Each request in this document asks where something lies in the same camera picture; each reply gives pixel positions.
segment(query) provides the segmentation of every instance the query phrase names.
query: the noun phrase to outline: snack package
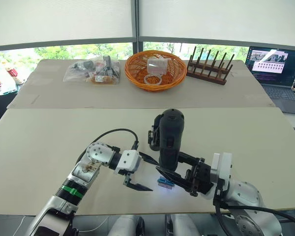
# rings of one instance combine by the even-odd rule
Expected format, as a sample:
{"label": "snack package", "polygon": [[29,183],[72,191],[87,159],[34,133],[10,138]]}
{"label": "snack package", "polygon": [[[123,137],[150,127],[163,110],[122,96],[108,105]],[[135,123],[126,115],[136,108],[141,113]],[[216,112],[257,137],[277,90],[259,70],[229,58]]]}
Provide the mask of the snack package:
{"label": "snack package", "polygon": [[120,63],[110,56],[80,60],[70,65],[64,75],[64,82],[92,82],[97,85],[119,83]]}

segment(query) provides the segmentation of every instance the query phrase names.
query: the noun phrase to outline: laptop screen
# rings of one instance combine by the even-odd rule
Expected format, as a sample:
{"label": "laptop screen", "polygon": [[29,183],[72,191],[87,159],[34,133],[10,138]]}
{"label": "laptop screen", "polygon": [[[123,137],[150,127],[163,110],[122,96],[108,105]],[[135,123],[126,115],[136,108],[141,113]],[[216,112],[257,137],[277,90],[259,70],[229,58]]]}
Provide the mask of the laptop screen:
{"label": "laptop screen", "polygon": [[290,87],[295,78],[295,51],[250,47],[246,65],[261,84]]}

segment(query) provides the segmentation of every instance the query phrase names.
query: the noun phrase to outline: laptop keyboard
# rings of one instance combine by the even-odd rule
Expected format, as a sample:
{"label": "laptop keyboard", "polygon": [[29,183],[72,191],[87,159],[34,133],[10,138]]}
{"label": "laptop keyboard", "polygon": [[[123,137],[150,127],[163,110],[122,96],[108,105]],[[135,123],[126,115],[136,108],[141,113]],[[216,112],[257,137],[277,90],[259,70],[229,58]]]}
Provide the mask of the laptop keyboard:
{"label": "laptop keyboard", "polygon": [[295,101],[295,95],[292,90],[288,88],[278,88],[272,86],[263,86],[270,98],[285,99]]}

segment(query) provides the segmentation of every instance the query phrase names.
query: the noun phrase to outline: orange basket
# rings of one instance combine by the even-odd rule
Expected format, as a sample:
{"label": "orange basket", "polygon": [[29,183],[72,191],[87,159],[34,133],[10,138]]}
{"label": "orange basket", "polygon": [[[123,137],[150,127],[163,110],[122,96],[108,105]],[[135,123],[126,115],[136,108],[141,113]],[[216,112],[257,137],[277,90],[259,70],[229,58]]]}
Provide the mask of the orange basket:
{"label": "orange basket", "polygon": [[[144,83],[144,77],[148,74],[147,63],[149,58],[167,58],[167,74],[162,75],[162,83],[155,85],[159,78],[156,76],[148,77]],[[128,79],[141,89],[146,91],[164,91],[180,84],[187,74],[187,66],[183,61],[170,53],[148,50],[134,54],[129,57],[124,71]]]}

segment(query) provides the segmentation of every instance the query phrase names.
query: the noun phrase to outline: window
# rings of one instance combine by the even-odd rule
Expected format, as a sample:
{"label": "window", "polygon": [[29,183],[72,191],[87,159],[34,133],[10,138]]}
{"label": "window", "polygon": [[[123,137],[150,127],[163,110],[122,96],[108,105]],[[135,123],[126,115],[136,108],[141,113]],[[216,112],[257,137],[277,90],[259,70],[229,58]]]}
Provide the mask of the window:
{"label": "window", "polygon": [[238,46],[225,46],[225,45],[209,45],[209,44],[189,44],[189,43],[157,43],[157,42],[144,42],[144,50],[160,50],[164,52],[172,53],[179,56],[183,60],[189,60],[190,55],[193,53],[194,47],[197,46],[195,58],[200,55],[200,51],[204,48],[201,60],[206,59],[208,51],[211,49],[209,56],[210,60],[214,59],[215,54],[219,51],[217,59],[222,59],[224,53],[226,54],[225,59],[230,59],[234,54],[236,60],[246,61],[249,47],[238,47]]}
{"label": "window", "polygon": [[42,59],[90,59],[103,55],[110,55],[114,59],[127,59],[132,54],[132,43],[85,44],[0,51],[0,81],[4,83],[11,80],[1,64],[3,61],[14,65],[19,77],[27,79]]}

